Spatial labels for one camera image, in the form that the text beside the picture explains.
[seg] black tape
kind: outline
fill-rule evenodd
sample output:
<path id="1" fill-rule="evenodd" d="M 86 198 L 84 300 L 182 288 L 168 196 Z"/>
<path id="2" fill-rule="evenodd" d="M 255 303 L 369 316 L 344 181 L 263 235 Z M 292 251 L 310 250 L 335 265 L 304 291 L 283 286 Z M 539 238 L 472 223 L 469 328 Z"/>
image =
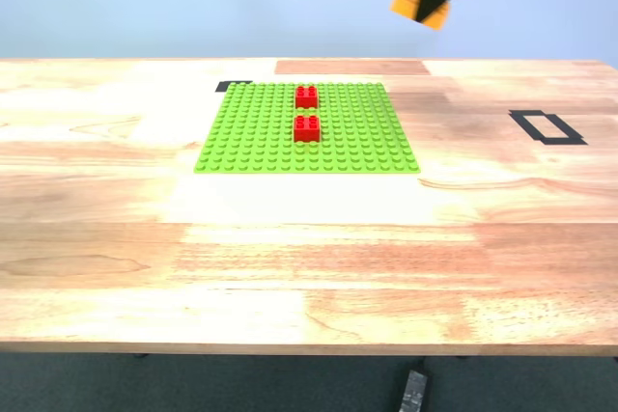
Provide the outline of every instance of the black tape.
<path id="1" fill-rule="evenodd" d="M 520 125 L 532 140 L 543 142 L 544 145 L 588 145 L 583 140 L 583 136 L 562 121 L 558 115 L 547 115 L 541 110 L 509 110 L 509 116 Z M 545 116 L 553 125 L 564 132 L 566 137 L 546 137 L 526 119 L 527 116 Z"/>
<path id="2" fill-rule="evenodd" d="M 227 92 L 230 84 L 251 84 L 253 81 L 220 81 L 215 92 Z"/>

